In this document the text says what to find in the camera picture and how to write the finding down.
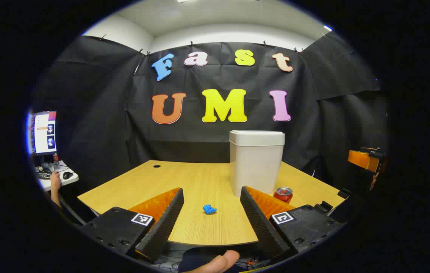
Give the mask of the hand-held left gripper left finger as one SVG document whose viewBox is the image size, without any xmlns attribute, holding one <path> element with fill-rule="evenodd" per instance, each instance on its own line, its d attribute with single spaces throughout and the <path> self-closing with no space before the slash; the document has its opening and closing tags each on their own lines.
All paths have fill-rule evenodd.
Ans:
<svg viewBox="0 0 430 273">
<path fill-rule="evenodd" d="M 117 253 L 152 263 L 161 255 L 183 205 L 183 189 L 174 188 L 131 209 L 112 207 L 80 230 Z"/>
</svg>

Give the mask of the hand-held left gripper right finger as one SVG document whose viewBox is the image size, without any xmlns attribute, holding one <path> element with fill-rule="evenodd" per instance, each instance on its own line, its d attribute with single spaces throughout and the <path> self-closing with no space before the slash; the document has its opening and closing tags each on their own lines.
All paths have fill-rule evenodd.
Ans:
<svg viewBox="0 0 430 273">
<path fill-rule="evenodd" d="M 240 202 L 262 251 L 279 262 L 325 242 L 343 228 L 320 209 L 294 207 L 250 187 L 242 187 Z"/>
</svg>

